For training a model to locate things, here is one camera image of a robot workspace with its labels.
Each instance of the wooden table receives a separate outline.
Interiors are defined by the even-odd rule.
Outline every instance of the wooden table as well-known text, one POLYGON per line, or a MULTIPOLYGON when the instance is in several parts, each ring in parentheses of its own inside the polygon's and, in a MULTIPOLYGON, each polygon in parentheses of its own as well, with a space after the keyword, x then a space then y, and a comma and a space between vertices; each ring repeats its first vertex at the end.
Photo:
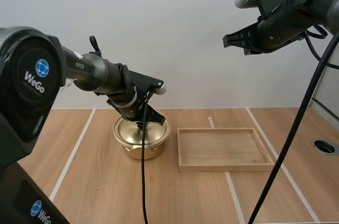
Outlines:
MULTIPOLYGON (((33 153, 20 161, 46 195, 91 111, 53 110, 33 153)), ((176 128, 252 127, 275 161, 297 109, 160 111, 169 118, 172 133, 165 151, 145 162, 149 223, 248 221, 269 172, 179 173, 176 128)), ((95 111, 57 190, 53 202, 71 223, 143 223, 140 162, 128 158, 114 139, 118 118, 114 110, 95 111)), ((312 139, 339 144, 339 132, 309 109, 256 223, 339 221, 339 156, 321 155, 312 139)))

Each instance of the black cable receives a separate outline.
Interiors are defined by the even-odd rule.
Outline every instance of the black cable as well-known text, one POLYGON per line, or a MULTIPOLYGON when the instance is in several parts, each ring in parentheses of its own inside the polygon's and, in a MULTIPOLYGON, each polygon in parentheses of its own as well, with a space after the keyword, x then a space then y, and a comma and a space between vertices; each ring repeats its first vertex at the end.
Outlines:
MULTIPOLYGON (((305 31, 304 32, 304 37, 305 37, 305 40, 306 40, 306 43, 309 47, 309 49, 311 50, 311 53, 314 55, 314 57, 320 61, 321 57, 318 55, 317 51, 315 50, 315 48, 313 47, 312 45, 312 42, 311 40, 309 39, 309 32, 308 31, 305 31)), ((327 63, 326 66, 330 67, 330 68, 333 68, 333 69, 339 69, 339 66, 338 65, 335 65, 335 64, 330 64, 330 63, 327 63)))
POLYGON ((285 156, 287 154, 287 151, 288 149, 290 148, 291 146, 291 143, 293 141, 293 138, 295 137, 295 134, 297 133, 297 130, 298 130, 298 127, 301 123, 301 119, 302 117, 304 116, 304 113, 306 112, 307 110, 307 106, 308 106, 308 103, 310 102, 311 98, 312 98, 312 95, 313 95, 313 92, 317 86, 317 83, 320 79, 320 76, 322 75, 323 71, 324 71, 324 68, 329 60, 329 58, 331 57, 331 54, 333 52, 333 50, 335 49, 335 47, 337 46, 339 42, 339 32, 333 36, 332 40, 330 41, 330 43, 328 44, 325 52, 324 52, 324 55, 323 57, 321 58, 314 74, 313 74, 313 77, 311 79, 311 82, 309 83, 308 85, 308 88, 306 90, 306 93, 304 95, 304 99, 302 100, 301 102, 301 105, 300 105, 300 108, 298 110, 298 113, 297 113, 297 116, 293 122, 293 125, 291 127, 291 130, 287 136, 287 139, 286 139, 286 142, 280 152, 280 155, 279 155, 279 158, 276 160, 276 163, 273 167, 273 170, 270 174, 270 177, 269 179, 267 180, 266 182, 266 185, 265 185, 265 188, 263 190, 263 192, 261 193, 261 196, 252 212, 252 215, 248 221, 248 224, 252 224, 255 217, 257 216, 258 212, 259 212, 259 209, 261 207, 261 205, 263 204, 272 184, 273 184, 273 181, 280 169, 280 166, 283 162, 283 160, 285 159, 285 156))
POLYGON ((141 182, 142 182, 142 211, 144 212, 145 224, 148 224, 146 213, 146 189, 145 189, 145 134, 146 134, 146 114, 147 105, 152 93, 149 92, 145 101, 144 118, 142 120, 142 136, 141 136, 141 182))
POLYGON ((313 32, 310 32, 308 30, 306 30, 307 34, 313 38, 316 38, 316 39, 325 39, 328 35, 328 33, 326 32, 326 30, 324 28, 322 28, 319 24, 315 24, 313 26, 320 34, 316 34, 316 33, 313 33, 313 32))
POLYGON ((319 100, 316 98, 312 98, 312 100, 317 103, 319 106, 321 106, 328 114, 330 114, 335 120, 339 122, 339 117, 333 113, 330 109, 328 109, 323 103, 321 103, 319 100))

